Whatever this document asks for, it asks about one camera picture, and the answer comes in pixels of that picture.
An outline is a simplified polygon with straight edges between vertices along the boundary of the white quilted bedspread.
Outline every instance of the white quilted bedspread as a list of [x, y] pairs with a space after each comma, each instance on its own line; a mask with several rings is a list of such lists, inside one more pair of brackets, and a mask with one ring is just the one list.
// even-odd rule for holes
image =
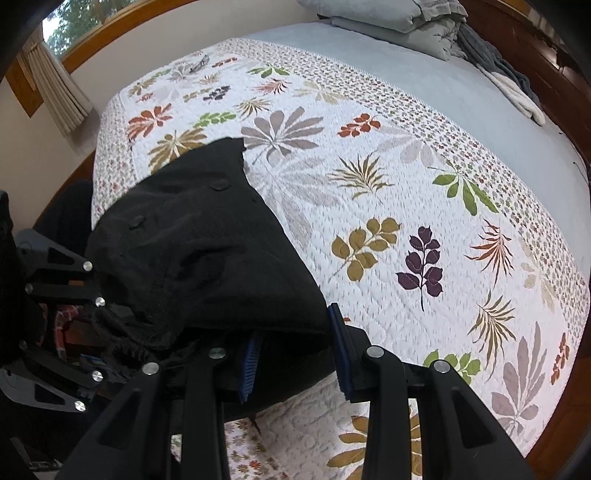
[[[244, 137], [249, 181], [327, 302], [403, 361], [447, 359], [526, 454], [564, 389], [589, 291], [520, 179], [395, 86], [316, 54], [230, 39], [112, 99], [94, 223], [141, 179], [225, 136]], [[420, 476], [416, 413], [411, 404]], [[367, 415], [328, 377], [260, 414], [260, 433], [248, 420], [226, 426], [232, 477], [358, 480]]]

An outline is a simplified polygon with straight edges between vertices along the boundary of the curtain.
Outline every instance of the curtain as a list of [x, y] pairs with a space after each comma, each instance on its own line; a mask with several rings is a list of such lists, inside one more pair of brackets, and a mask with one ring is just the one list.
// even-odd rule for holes
[[66, 137], [92, 111], [92, 104], [43, 40], [39, 25], [22, 48], [22, 58], [61, 134]]

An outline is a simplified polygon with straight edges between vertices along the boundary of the wall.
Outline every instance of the wall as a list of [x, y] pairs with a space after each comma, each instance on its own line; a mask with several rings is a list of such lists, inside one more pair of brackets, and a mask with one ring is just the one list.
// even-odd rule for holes
[[[143, 74], [230, 37], [313, 21], [296, 0], [199, 0], [134, 28], [72, 73], [98, 112]], [[0, 84], [0, 189], [15, 230], [33, 225], [53, 194], [92, 152], [98, 120], [65, 140], [45, 105], [29, 118], [5, 79]]]

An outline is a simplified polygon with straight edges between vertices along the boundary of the tree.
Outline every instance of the tree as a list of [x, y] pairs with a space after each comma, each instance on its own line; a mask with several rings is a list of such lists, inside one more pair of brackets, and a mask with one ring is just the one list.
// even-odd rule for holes
[[92, 28], [134, 1], [136, 0], [66, 0], [47, 17], [48, 20], [60, 19], [47, 44], [60, 56]]

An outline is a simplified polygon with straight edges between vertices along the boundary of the gray leaf print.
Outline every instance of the gray leaf print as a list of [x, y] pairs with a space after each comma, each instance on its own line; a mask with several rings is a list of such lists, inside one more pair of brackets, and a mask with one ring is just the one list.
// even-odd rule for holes
[[241, 133], [244, 135], [244, 143], [247, 149], [263, 147], [266, 148], [265, 158], [272, 167], [276, 167], [279, 163], [277, 154], [280, 153], [284, 157], [291, 153], [292, 148], [299, 148], [307, 150], [309, 148], [316, 148], [318, 144], [305, 139], [317, 135], [324, 130], [324, 127], [309, 128], [323, 120], [323, 117], [309, 118], [299, 123], [295, 123], [299, 117], [304, 114], [304, 109], [298, 107], [287, 119], [285, 124], [284, 113], [281, 110], [273, 112], [267, 121], [264, 118], [257, 117], [254, 119], [254, 124], [257, 129], [251, 127], [242, 127]]

